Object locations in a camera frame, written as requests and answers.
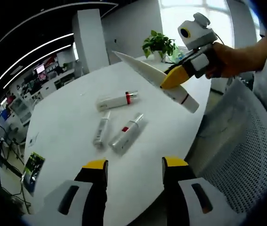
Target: green plant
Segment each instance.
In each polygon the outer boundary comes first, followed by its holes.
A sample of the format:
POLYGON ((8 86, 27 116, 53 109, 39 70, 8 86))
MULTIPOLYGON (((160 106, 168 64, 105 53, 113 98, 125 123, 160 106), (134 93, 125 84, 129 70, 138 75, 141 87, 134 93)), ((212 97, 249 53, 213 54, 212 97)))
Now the green plant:
POLYGON ((171 56, 176 48, 176 45, 174 43, 174 39, 169 39, 166 35, 151 30, 151 35, 144 40, 142 48, 146 58, 148 58, 148 56, 154 51, 158 51, 160 56, 163 58, 165 53, 171 56))

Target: potted plant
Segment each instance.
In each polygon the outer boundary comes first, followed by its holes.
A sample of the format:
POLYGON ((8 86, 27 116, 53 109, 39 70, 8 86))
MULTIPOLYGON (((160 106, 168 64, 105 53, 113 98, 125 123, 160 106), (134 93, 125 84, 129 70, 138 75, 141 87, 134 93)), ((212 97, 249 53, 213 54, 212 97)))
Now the potted plant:
POLYGON ((142 48, 146 58, 153 53, 154 60, 160 62, 165 58, 166 54, 169 56, 173 54, 176 45, 174 39, 169 39, 166 35, 151 30, 151 35, 144 40, 142 48))

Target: white bottle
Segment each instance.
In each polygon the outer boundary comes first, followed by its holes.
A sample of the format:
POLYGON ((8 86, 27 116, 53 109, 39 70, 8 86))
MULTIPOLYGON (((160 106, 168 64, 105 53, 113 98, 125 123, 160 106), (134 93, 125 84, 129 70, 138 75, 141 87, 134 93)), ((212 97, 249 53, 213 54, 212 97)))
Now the white bottle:
POLYGON ((107 127, 108 127, 108 122, 109 122, 109 116, 110 116, 110 111, 107 112, 102 118, 99 123, 99 126, 97 127, 94 139, 92 141, 92 144, 97 148, 97 149, 103 149, 104 148, 104 142, 106 141, 107 138, 107 127))
POLYGON ((133 143, 140 131, 144 115, 137 113, 134 120, 130 120, 122 130, 109 142, 109 146, 116 152, 121 152, 126 148, 127 143, 133 143))
POLYGON ((138 100, 137 91, 128 91, 119 95, 104 97, 97 100, 96 107, 99 112, 124 105, 130 105, 132 102, 138 100))

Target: floor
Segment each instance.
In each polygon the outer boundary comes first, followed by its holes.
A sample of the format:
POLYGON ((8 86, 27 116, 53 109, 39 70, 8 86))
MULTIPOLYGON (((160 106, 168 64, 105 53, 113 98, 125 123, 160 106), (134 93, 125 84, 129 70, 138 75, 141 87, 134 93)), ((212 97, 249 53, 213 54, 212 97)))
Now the floor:
MULTIPOLYGON (((207 107, 205 113, 210 111, 222 98, 222 95, 216 93, 214 91, 210 92, 207 107)), ((21 153, 24 153, 24 147, 21 147, 21 153)), ((8 154, 8 149, 4 148, 4 154, 8 154)), ((13 152, 9 153, 8 162, 15 166, 21 173, 23 173, 24 165, 21 163, 19 159, 17 159, 16 155, 13 152)), ((20 178, 17 177, 14 173, 12 173, 9 169, 5 167, 1 168, 0 177, 2 180, 2 186, 6 188, 11 194, 19 193, 20 186, 20 178)), ((31 195, 24 189, 24 194, 27 202, 31 202, 31 195)), ((27 210, 24 205, 22 205, 23 212, 27 213, 27 210)), ((33 209, 29 207, 29 211, 32 214, 33 209)), ((166 225, 166 209, 164 207, 164 201, 162 197, 158 197, 157 200, 134 222, 130 223, 130 226, 139 226, 139 225, 166 225)))

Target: white table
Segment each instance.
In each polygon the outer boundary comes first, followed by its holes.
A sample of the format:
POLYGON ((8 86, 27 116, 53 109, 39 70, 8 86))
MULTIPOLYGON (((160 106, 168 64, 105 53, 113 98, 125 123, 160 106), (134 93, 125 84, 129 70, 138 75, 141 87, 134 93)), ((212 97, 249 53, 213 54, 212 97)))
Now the white table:
MULTIPOLYGON (((161 70, 170 66, 146 62, 161 70)), ((32 152, 45 158, 33 198, 35 211, 48 193, 66 179, 74 179, 83 165, 105 157, 109 167, 104 225, 124 226, 139 216, 163 191, 162 157, 185 158, 199 129, 210 80, 194 77, 183 86, 200 104, 194 114, 120 62, 79 78, 38 103, 25 148, 25 161, 32 152), (123 156, 110 148, 97 151, 91 143, 102 115, 96 111, 96 99, 120 90, 138 90, 141 100, 112 110, 110 138, 138 112, 148 121, 123 156), (37 134, 35 144, 28 147, 37 134)))

